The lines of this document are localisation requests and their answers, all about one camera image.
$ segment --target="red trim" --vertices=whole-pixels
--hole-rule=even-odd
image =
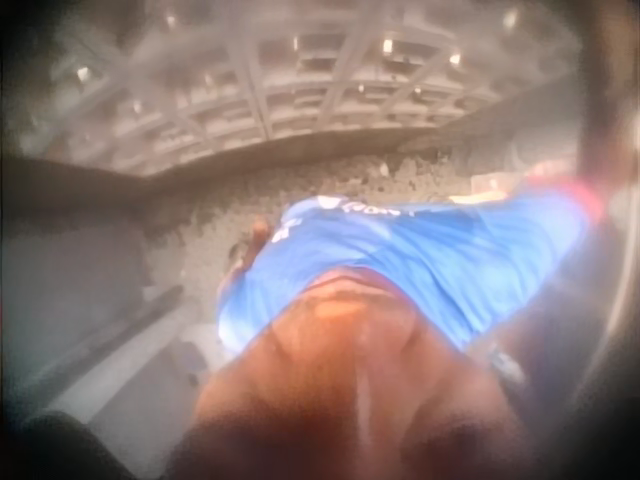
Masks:
[[[577,201],[594,223],[604,216],[605,204],[602,198],[584,181],[576,177],[527,177],[527,185],[535,188],[553,188],[562,191]]]

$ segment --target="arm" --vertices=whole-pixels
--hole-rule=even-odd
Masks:
[[[238,278],[239,275],[251,268],[260,251],[271,238],[272,228],[263,219],[258,219],[251,226],[251,236],[246,251],[232,265],[231,270],[225,275],[218,287],[218,297]]]

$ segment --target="blue jersey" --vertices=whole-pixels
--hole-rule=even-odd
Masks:
[[[579,199],[551,188],[473,206],[313,197],[284,213],[251,268],[223,293],[218,331],[240,352],[320,275],[368,268],[463,349],[522,309],[590,223]]]

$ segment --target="person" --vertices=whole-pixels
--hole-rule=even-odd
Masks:
[[[637,173],[620,98],[588,105],[574,177],[480,204],[317,196],[274,231],[256,222],[219,290],[236,357],[167,477],[518,478],[530,438],[504,387],[527,388],[518,313]]]

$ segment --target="gray wall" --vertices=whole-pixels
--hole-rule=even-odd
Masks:
[[[145,265],[121,212],[3,225],[5,392],[142,301]]]

